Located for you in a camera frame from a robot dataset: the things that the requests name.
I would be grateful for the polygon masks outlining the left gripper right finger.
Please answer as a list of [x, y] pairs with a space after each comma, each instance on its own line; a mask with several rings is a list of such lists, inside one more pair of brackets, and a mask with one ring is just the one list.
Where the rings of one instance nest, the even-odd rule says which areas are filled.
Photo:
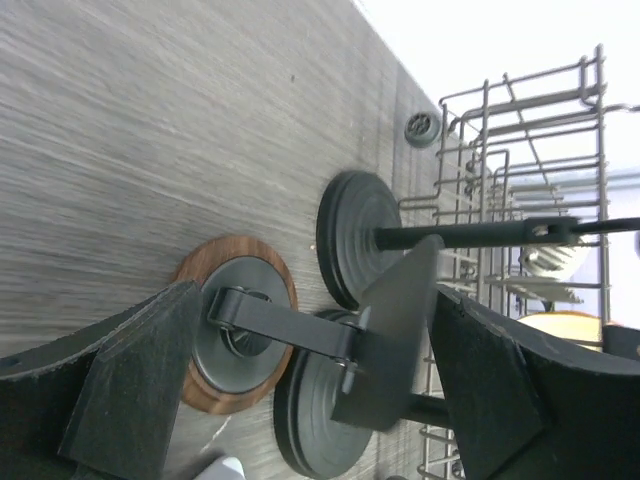
[[430, 321], [469, 479], [636, 479], [639, 364], [441, 286]]

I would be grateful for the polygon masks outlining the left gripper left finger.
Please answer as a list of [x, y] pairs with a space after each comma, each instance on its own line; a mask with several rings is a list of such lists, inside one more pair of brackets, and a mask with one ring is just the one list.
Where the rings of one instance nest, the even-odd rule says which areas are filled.
[[2, 358], [2, 478], [160, 478], [201, 307], [196, 283], [174, 283]]

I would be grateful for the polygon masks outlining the black stand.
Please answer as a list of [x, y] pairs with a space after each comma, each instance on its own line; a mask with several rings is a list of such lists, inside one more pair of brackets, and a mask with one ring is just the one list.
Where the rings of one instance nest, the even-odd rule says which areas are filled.
[[326, 187], [316, 219], [316, 252], [327, 290], [343, 308], [357, 310], [375, 281], [399, 292], [433, 283], [445, 248], [574, 246], [588, 234], [636, 231], [636, 218], [582, 223], [571, 216], [497, 223], [405, 227], [388, 185], [360, 170], [337, 174]]
[[[330, 309], [314, 316], [346, 323], [358, 315]], [[295, 348], [275, 389], [273, 425], [279, 450], [294, 471], [311, 479], [334, 479], [346, 473], [375, 432], [332, 420], [343, 371], [340, 363]]]

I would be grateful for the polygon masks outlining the black stand front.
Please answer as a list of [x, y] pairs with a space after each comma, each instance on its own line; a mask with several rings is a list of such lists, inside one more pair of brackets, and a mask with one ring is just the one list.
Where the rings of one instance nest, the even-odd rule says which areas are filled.
[[[314, 316], [346, 323], [358, 315], [330, 309]], [[273, 425], [279, 450], [294, 471], [311, 479], [334, 479], [346, 473], [375, 432], [332, 420], [343, 371], [340, 363], [295, 348], [275, 389]]]

